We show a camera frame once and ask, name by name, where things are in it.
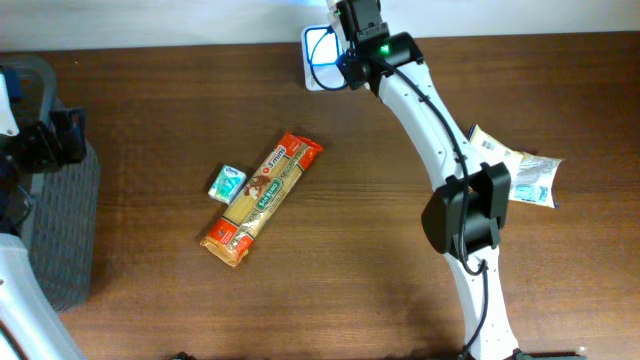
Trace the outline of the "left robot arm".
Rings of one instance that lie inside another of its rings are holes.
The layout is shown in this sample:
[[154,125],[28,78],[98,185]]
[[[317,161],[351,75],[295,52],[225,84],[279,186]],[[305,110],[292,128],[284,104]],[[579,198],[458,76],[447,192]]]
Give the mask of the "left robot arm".
[[1,232],[1,353],[8,359],[82,359],[50,306],[18,235]]

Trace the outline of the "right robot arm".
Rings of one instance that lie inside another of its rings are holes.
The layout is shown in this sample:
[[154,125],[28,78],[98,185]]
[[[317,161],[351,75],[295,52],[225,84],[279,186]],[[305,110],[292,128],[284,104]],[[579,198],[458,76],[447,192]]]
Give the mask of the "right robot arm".
[[460,356],[508,359],[519,344],[499,275],[500,231],[511,176],[468,142],[435,89],[414,38],[393,34],[376,0],[330,1],[330,22],[345,47],[337,67],[348,87],[368,86],[399,120],[418,152],[433,194],[421,222],[454,277],[465,326]]

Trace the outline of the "dark grey mesh basket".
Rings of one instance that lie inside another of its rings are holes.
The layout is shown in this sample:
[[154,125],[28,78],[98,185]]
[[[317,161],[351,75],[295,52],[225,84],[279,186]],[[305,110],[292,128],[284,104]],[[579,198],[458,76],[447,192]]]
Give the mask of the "dark grey mesh basket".
[[[37,56],[14,55],[2,57],[2,67],[14,70],[20,82],[22,98],[11,104],[19,133],[43,122],[56,136],[49,113],[79,107],[59,99],[51,65]],[[100,164],[86,137],[81,163],[24,173],[14,155],[17,136],[1,134],[1,230],[21,238],[40,288],[61,313],[89,296]]]

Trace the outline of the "green white tissue pack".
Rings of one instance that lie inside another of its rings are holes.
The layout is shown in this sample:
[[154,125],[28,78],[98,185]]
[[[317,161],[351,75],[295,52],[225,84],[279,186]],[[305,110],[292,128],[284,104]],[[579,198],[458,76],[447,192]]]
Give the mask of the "green white tissue pack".
[[223,165],[207,194],[213,200],[230,205],[242,189],[245,180],[244,172]]

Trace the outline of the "yellow white snack bag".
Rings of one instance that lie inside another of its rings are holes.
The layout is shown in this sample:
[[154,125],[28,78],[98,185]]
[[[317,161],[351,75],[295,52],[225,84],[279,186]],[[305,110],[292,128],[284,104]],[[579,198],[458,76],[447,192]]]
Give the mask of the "yellow white snack bag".
[[490,165],[504,163],[511,176],[509,199],[549,208],[557,208],[552,186],[563,159],[550,158],[508,148],[479,125],[469,132],[470,144]]

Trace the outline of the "white barcode scanner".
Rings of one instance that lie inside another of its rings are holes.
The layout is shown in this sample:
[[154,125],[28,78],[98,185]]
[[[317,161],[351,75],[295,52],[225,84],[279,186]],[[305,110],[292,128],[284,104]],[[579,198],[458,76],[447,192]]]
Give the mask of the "white barcode scanner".
[[343,47],[333,28],[330,25],[307,26],[301,32],[301,44],[306,89],[344,89],[346,82],[337,67]]

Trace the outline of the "orange spaghetti pack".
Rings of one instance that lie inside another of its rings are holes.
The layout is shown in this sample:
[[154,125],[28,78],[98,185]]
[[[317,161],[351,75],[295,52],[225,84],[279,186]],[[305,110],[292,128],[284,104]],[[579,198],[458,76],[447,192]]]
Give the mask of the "orange spaghetti pack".
[[235,267],[323,147],[286,132],[200,245]]

